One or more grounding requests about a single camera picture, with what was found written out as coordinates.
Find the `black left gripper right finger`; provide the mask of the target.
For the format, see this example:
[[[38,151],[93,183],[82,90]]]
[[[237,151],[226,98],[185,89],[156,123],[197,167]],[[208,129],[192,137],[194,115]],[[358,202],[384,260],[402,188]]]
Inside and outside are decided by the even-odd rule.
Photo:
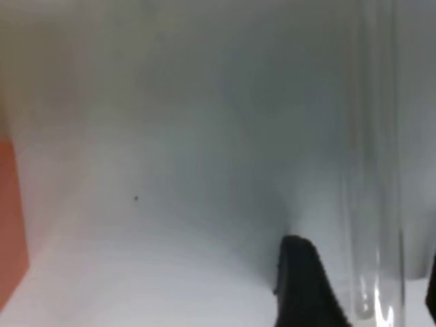
[[[436,257],[433,258],[425,303],[430,316],[436,317]]]

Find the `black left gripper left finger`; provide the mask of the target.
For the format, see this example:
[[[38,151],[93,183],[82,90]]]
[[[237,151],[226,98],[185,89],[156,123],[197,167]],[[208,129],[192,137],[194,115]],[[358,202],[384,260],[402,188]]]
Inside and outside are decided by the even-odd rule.
[[[284,236],[277,267],[276,326],[350,326],[315,245],[300,236]]]

